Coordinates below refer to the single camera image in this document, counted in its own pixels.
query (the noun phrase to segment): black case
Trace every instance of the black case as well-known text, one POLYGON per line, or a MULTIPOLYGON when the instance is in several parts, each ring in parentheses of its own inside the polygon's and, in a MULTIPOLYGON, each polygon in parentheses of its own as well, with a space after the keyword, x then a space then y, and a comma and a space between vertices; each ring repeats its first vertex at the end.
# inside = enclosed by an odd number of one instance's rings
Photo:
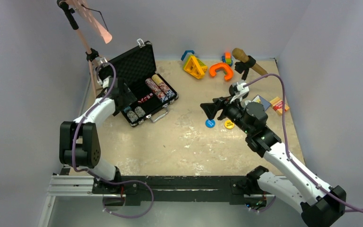
POLYGON ((155 94, 144 103, 140 104, 137 101, 132 103, 130 107, 133 111, 137 106, 141 106, 141 108, 143 108, 146 113, 146 115, 140 117, 135 122, 131 122, 126 113, 121 110, 121 113, 132 127, 143 123, 144 120, 147 119, 150 119, 152 122, 156 122, 159 119, 165 117, 165 115, 167 115, 169 112, 168 105, 172 104, 176 99, 179 98, 179 94, 173 89, 173 87, 170 86, 170 84, 159 73, 156 72, 152 43, 149 41, 144 43, 141 39, 138 39, 137 42, 138 46, 109 61, 116 69, 116 77, 124 78, 126 80, 127 86, 129 86, 137 100, 140 100, 146 95, 153 93, 151 89, 145 84, 145 80, 147 78, 151 78, 154 74, 157 74, 176 95, 172 98, 169 98, 165 103, 162 103, 155 94), (166 112, 153 119, 152 115, 156 114, 162 109, 166 109, 166 112))

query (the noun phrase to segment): yellow round token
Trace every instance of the yellow round token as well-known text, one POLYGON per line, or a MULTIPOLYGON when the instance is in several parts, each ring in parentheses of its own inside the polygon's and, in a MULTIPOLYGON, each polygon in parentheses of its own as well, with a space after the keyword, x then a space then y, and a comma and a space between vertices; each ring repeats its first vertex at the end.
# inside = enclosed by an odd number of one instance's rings
POLYGON ((230 120, 227 120, 227 121, 225 121, 225 127, 227 129, 232 129, 232 128, 234 128, 234 123, 230 120))

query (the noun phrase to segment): beige table surface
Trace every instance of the beige table surface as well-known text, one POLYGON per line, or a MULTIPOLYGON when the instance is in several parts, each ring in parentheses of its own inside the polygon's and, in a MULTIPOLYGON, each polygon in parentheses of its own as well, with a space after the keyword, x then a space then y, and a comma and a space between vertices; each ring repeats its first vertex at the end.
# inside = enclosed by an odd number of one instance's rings
MULTIPOLYGON (((219 61, 203 62, 210 67, 219 61)), ((278 74, 275 61, 257 63, 269 73, 278 74)), ((199 104, 227 96, 231 83, 241 79, 240 74, 234 72, 233 79, 226 82, 223 72, 212 78, 208 70, 198 80, 183 71, 182 61, 156 61, 156 65, 157 72, 179 93, 179 99, 169 106, 168 115, 156 123, 148 120, 132 128, 122 114, 110 116, 98 129, 101 157, 116 165, 123 175, 246 175, 259 165, 281 174, 248 148, 239 128, 226 129, 226 119, 216 121, 212 129, 205 126, 207 118, 199 104)), ((250 70, 247 81, 258 76, 250 70)), ((281 98, 278 79, 269 77, 251 85, 248 99, 258 94, 268 101, 276 96, 281 98)), ((89 92, 85 107, 93 101, 89 92)), ((272 108, 267 114, 269 128, 284 141, 282 117, 272 108)), ((290 111, 286 113, 286 128, 290 151, 303 162, 290 111)))

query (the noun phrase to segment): blue round token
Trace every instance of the blue round token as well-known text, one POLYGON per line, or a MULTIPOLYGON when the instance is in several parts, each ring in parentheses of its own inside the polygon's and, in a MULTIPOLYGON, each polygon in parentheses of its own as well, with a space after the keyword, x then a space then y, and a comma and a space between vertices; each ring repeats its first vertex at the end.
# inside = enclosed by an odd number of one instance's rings
POLYGON ((210 120, 210 119, 208 119, 207 121, 205 121, 205 125, 206 125, 208 128, 213 128, 213 127, 215 127, 215 121, 214 121, 214 120, 210 120))

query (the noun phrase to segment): wall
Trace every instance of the wall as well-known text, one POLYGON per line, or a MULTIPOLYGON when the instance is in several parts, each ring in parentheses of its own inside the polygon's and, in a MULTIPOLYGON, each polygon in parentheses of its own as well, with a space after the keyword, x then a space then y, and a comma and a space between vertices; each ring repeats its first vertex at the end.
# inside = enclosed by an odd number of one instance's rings
POLYGON ((307 166, 363 207, 363 1, 311 1, 278 65, 307 166))
MULTIPOLYGON (((235 47, 261 59, 281 53, 310 0, 88 2, 102 11, 113 35, 107 46, 102 42, 92 45, 106 56, 120 54, 142 38, 154 44, 159 59, 179 59, 189 49, 204 58, 220 58, 235 47)), ((98 13, 95 17, 102 21, 98 13)), ((90 29, 81 27, 89 39, 94 37, 90 29)))
POLYGON ((0 0, 0 226, 36 226, 59 126, 88 82, 83 46, 55 2, 0 0))

